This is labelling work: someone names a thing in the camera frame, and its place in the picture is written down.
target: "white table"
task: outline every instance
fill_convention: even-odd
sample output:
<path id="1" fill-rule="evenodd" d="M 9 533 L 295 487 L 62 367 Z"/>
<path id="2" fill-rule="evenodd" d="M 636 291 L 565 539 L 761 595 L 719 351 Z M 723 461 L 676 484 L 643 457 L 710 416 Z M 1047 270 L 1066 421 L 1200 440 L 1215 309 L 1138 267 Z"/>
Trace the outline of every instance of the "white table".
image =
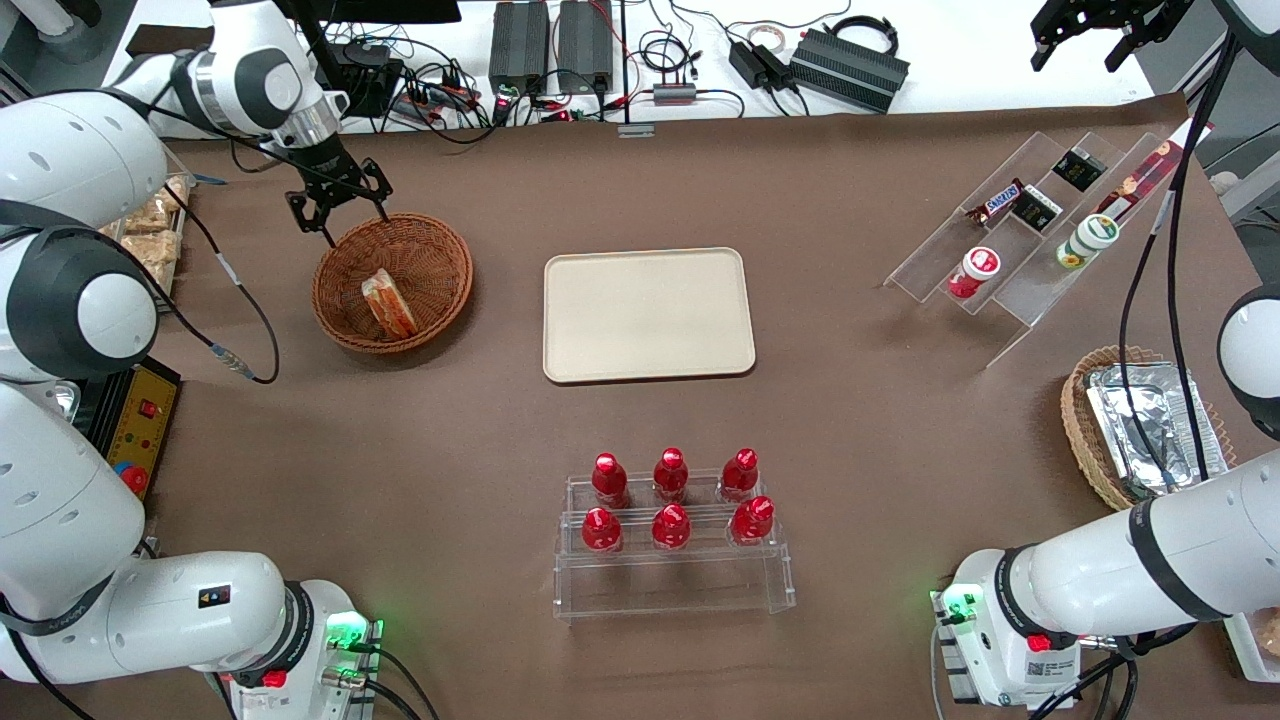
<path id="1" fill-rule="evenodd" d="M 614 26 L 621 33 L 621 0 L 613 3 Z M 787 24 L 810 20 L 823 13 L 841 10 L 838 0 L 795 0 L 777 3 L 773 0 L 677 0 L 684 8 L 713 12 L 722 22 L 751 20 L 771 18 Z M 493 32 L 493 12 L 497 3 L 460 3 L 462 22 L 447 26 L 408 26 L 411 37 L 435 45 L 444 53 L 456 56 L 462 67 L 480 82 L 480 90 L 492 102 L 489 82 L 485 77 L 489 65 L 489 46 Z M 559 13 L 558 3 L 549 3 L 554 22 Z M 1120 40 L 1120 31 L 1096 29 L 1080 37 L 1071 38 L 1057 49 L 1048 65 L 1039 73 L 1030 68 L 1034 51 L 1029 23 L 1041 8 L 1042 0 L 859 0 L 849 14 L 868 14 L 887 17 L 899 29 L 900 49 L 897 56 L 911 64 L 906 83 L 893 99 L 891 113 L 947 113 L 964 110 L 995 110 L 1018 108 L 1052 108 L 1071 105 L 1116 105 L 1140 100 L 1152 95 L 1146 76 L 1134 58 L 1129 58 L 1119 70 L 1107 73 L 1103 59 Z M 652 8 L 667 22 L 675 22 L 676 33 L 687 38 L 689 28 L 675 20 L 668 0 L 653 3 L 628 3 L 627 38 L 636 44 L 640 36 L 659 27 Z M 698 60 L 700 88 L 726 88 L 742 95 L 746 100 L 748 117 L 774 117 L 778 110 L 763 91 L 750 91 L 746 83 L 728 64 L 730 44 L 719 27 L 709 18 L 684 13 L 694 24 L 694 50 L 701 50 Z M 835 19 L 827 20 L 833 24 Z M 137 10 L 125 31 L 122 46 L 116 50 L 109 78 L 128 63 L 123 45 L 132 36 L 138 23 L 179 24 L 202 27 L 210 24 L 206 0 L 138 0 Z M 746 27 L 735 28 L 745 33 Z M 786 61 L 800 41 L 799 29 L 785 29 L 786 49 L 780 58 Z M 883 49 L 884 41 L 873 31 L 850 28 L 841 33 L 845 40 L 861 42 L 870 47 Z M 426 49 L 411 50 L 408 44 L 398 44 L 402 55 L 412 53 L 407 60 L 410 67 L 439 60 Z M 621 47 L 614 58 L 618 92 L 622 79 Z M 636 87 L 635 65 L 628 67 L 631 86 Z M 641 87 L 659 82 L 660 76 L 643 68 Z M 723 118 L 737 114 L 737 102 L 699 100 L 689 106 L 657 108 L 652 102 L 637 99 L 632 104 L 632 122 Z M 782 96 L 788 111 L 800 111 L 800 104 L 790 92 Z M 856 108 L 835 99 L 805 91 L 805 99 L 813 114 L 860 113 Z M 577 97 L 572 108 L 586 111 L 595 110 L 594 97 Z M 621 122 L 623 114 L 613 113 L 609 118 Z M 347 128 L 353 132 L 369 132 L 370 123 L 362 118 L 352 118 Z M 394 123 L 387 129 L 397 129 Z"/>

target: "wicker basket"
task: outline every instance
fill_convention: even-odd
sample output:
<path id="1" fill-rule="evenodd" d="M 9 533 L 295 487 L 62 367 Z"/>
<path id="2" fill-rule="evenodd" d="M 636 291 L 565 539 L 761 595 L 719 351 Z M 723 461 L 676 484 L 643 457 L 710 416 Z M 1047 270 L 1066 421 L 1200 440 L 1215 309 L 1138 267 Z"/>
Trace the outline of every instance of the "wicker basket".
<path id="1" fill-rule="evenodd" d="M 419 332 L 396 340 L 374 318 L 360 292 L 379 268 L 390 273 L 417 320 Z M 396 213 L 356 225 L 325 252 L 311 283 L 311 307 L 324 332 L 358 352 L 389 354 L 440 334 L 471 295 L 471 252 L 448 225 L 416 213 Z"/>
<path id="2" fill-rule="evenodd" d="M 1130 345 L 1126 351 L 1126 359 L 1129 363 L 1155 363 L 1161 360 L 1162 356 L 1157 352 Z M 1080 471 L 1084 473 L 1084 478 L 1089 480 L 1093 491 L 1112 509 L 1125 510 L 1133 507 L 1134 498 L 1125 492 L 1120 477 L 1111 465 L 1111 452 L 1107 450 L 1102 430 L 1098 429 L 1097 420 L 1093 418 L 1093 406 L 1089 405 L 1089 398 L 1084 392 L 1085 374 L 1119 361 L 1120 348 L 1112 345 L 1094 350 L 1075 365 L 1075 370 L 1071 372 L 1071 375 L 1062 384 L 1062 425 L 1066 428 L 1066 438 L 1071 443 L 1071 452 L 1075 454 L 1075 461 L 1079 464 Z M 1235 450 L 1231 447 L 1230 438 L 1226 437 L 1222 419 L 1219 418 L 1217 413 L 1213 411 L 1213 406 L 1208 402 L 1204 402 L 1204 413 L 1208 415 L 1210 424 L 1213 425 L 1213 433 L 1222 446 L 1222 457 L 1226 459 L 1228 466 L 1234 468 L 1236 462 Z"/>

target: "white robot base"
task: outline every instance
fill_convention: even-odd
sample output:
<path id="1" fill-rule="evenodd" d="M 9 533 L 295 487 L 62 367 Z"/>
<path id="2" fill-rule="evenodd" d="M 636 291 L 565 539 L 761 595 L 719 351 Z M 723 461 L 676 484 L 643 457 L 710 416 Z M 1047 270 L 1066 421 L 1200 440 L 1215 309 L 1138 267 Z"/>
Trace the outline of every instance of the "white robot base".
<path id="1" fill-rule="evenodd" d="M 1033 652 L 1027 638 L 1005 619 L 996 588 L 996 568 L 1005 556 L 1001 550 L 979 550 L 960 564 L 951 585 L 934 593 L 937 623 L 963 615 L 963 623 L 941 628 L 943 657 L 957 702 L 964 689 L 975 691 L 983 705 L 1039 707 L 1046 698 L 1070 685 L 1079 673 L 1080 646 Z M 955 653 L 948 651 L 954 643 Z M 968 676 L 972 687 L 964 683 Z M 1074 703 L 1068 698 L 1060 708 Z"/>
<path id="2" fill-rule="evenodd" d="M 352 693 L 360 691 L 323 685 L 325 670 L 358 670 L 362 656 L 334 647 L 342 641 L 374 642 L 380 639 L 378 623 L 356 612 L 351 598 L 338 585 L 326 580 L 305 580 L 302 589 L 315 609 L 311 639 L 302 659 L 288 673 L 279 688 L 244 688 L 229 683 L 232 707 L 239 720 L 344 720 Z M 361 716 L 353 712 L 352 717 Z"/>

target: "clear acrylic stand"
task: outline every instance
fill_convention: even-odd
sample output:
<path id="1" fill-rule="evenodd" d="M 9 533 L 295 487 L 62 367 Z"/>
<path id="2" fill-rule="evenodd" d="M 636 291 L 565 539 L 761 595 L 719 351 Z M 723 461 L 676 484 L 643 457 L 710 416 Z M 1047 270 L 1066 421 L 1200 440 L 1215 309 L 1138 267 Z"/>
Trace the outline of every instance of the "clear acrylic stand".
<path id="1" fill-rule="evenodd" d="M 884 279 L 884 284 L 896 284 L 916 302 L 925 302 L 937 292 L 970 315 L 980 313 L 991 301 L 1012 315 L 1021 323 L 1021 328 L 991 363 L 987 363 L 989 368 L 1027 337 L 1080 274 L 1088 270 L 1088 265 L 1069 270 L 1059 264 L 1057 246 L 1066 241 L 1076 225 L 1092 214 L 1098 204 L 1161 142 L 1164 141 L 1160 137 L 1147 133 L 1128 152 L 1123 152 L 1092 132 L 1085 135 L 1073 147 L 1097 158 L 1107 170 L 1093 181 L 1088 190 L 1080 192 L 1053 172 L 1053 165 L 1068 149 L 1037 132 L 978 186 L 951 213 L 951 217 Z M 1036 186 L 1061 206 L 1062 213 L 1039 232 L 1020 218 L 1015 218 L 1011 211 L 1006 211 L 987 228 L 978 227 L 965 217 L 968 210 L 1009 187 L 1014 178 Z M 1147 192 L 1137 206 L 1125 214 L 1120 222 L 1121 228 L 1137 215 L 1138 206 L 1157 195 L 1157 190 Z M 1125 236 L 1121 233 L 1121 242 L 1124 240 Z M 978 288 L 973 297 L 961 300 L 947 291 L 946 282 L 959 266 L 965 251 L 977 245 L 991 247 L 1000 255 L 1001 270 L 995 279 Z"/>
<path id="2" fill-rule="evenodd" d="M 582 542 L 582 519 L 596 506 L 589 477 L 568 478 L 566 510 L 556 542 L 556 618 L 655 615 L 663 612 L 767 610 L 795 607 L 791 555 L 782 524 L 760 544 L 728 541 L 737 503 L 719 500 L 718 470 L 689 474 L 685 502 L 692 536 L 676 551 L 653 546 L 653 516 L 663 503 L 653 493 L 653 475 L 632 475 L 631 507 L 614 510 L 622 523 L 622 551 L 594 552 Z M 763 495 L 763 482 L 753 495 Z"/>

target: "brown table cover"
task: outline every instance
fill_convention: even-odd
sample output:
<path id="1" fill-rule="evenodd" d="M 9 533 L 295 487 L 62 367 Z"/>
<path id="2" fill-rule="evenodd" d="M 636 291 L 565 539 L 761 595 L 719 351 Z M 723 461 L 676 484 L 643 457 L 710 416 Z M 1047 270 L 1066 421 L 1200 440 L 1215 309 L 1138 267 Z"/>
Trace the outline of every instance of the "brown table cover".
<path id="1" fill-rule="evenodd" d="M 991 370 L 1012 324 L 945 300 L 919 306 L 881 282 L 1032 132 L 1069 146 L 1093 129 L 1128 147 L 1184 118 L 1166 96 L 1111 109 L 672 123 L 652 140 L 588 123 L 503 129 L 468 149 L 425 133 L 347 138 L 357 159 L 385 168 L 390 210 L 443 219 L 475 258 L 457 327 L 393 359 L 343 351 L 316 325 L 308 297 L 325 245 L 300 234 L 284 205 L 297 174 L 238 174 L 224 142 L 188 146 L 193 170 L 230 181 L 198 188 L 195 208 L 270 314 L 283 370 L 274 386 L 251 384 L 165 322 L 154 355 L 186 386 L 151 503 L 163 548 L 260 551 L 287 577 L 339 583 L 387 619 L 387 647 L 445 720 L 932 717 L 927 592 L 938 578 L 974 550 L 1107 512 L 1075 468 L 1057 397 L 1082 355 L 1116 341 L 1158 202 Z M 332 228 L 371 215 L 353 202 Z M 1181 236 L 1189 363 L 1251 459 L 1272 443 L 1230 398 L 1213 347 L 1257 275 L 1198 170 Z M 269 372 L 262 328 L 189 223 L 186 242 L 182 307 Z M 585 387 L 543 377 L 549 258 L 712 245 L 745 260 L 751 373 Z M 1160 250 L 1130 337 L 1167 352 L 1164 263 Z M 759 450 L 799 605 L 774 616 L 556 620 L 564 477 L 603 450 L 643 471 L 668 445 L 694 466 Z M 1275 717 L 1280 688 L 1234 678 L 1224 638 L 1199 628 L 1143 660 L 1132 717 Z M 1094 692 L 1070 716 L 1092 714 Z M 68 694 L 102 720 L 225 716 L 187 670 Z M 948 700 L 946 710 L 1023 716 Z M 65 715 L 38 687 L 0 683 L 0 716 Z M 380 706 L 379 716 L 397 714 Z"/>

